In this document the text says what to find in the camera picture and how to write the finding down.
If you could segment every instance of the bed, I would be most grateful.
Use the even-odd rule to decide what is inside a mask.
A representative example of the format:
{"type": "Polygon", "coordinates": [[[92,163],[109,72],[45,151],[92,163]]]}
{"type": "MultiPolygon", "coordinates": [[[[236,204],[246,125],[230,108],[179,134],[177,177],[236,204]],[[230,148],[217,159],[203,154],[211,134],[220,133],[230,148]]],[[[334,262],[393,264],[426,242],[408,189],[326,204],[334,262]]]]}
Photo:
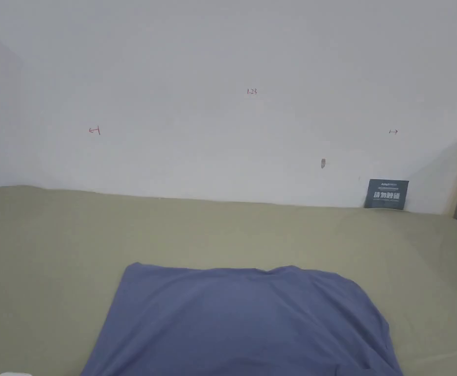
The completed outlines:
{"type": "Polygon", "coordinates": [[[457,375],[451,216],[25,186],[0,188],[0,373],[79,375],[134,262],[339,273],[388,320],[405,375],[457,375]]]}

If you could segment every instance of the blue cloth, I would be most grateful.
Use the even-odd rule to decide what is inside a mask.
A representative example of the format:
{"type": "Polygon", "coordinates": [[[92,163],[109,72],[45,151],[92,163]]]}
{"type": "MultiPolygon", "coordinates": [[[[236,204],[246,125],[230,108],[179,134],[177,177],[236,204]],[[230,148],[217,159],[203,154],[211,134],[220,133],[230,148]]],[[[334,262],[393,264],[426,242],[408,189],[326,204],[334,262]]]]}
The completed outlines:
{"type": "Polygon", "coordinates": [[[338,274],[127,267],[82,376],[400,376],[387,321],[338,274]]]}

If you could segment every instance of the white wall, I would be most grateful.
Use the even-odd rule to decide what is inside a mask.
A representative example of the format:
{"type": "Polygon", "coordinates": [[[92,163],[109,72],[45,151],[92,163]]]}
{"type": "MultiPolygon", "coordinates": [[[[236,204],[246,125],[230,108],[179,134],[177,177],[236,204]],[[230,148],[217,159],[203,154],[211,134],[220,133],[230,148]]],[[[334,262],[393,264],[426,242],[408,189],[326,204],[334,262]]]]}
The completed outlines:
{"type": "Polygon", "coordinates": [[[404,179],[442,212],[457,173],[457,1],[0,0],[0,80],[0,185],[356,207],[404,179]]]}

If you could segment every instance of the green bedsheet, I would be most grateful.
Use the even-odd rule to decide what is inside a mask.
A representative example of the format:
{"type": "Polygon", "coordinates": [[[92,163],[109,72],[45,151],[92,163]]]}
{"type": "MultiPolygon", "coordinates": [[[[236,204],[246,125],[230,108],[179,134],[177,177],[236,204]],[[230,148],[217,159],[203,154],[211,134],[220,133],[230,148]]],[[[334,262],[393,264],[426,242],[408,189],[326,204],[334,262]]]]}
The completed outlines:
{"type": "Polygon", "coordinates": [[[355,280],[405,375],[457,375],[457,221],[403,211],[0,188],[0,373],[79,375],[124,268],[271,269],[355,280]]]}

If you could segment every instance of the card with chinese text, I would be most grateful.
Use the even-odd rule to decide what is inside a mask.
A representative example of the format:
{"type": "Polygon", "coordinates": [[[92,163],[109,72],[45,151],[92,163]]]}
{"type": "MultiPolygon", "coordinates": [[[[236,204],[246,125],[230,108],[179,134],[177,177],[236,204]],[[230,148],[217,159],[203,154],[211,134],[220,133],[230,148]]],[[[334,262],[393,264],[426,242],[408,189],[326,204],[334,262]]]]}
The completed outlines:
{"type": "Polygon", "coordinates": [[[407,180],[371,179],[364,207],[404,209],[408,183],[407,180]]]}

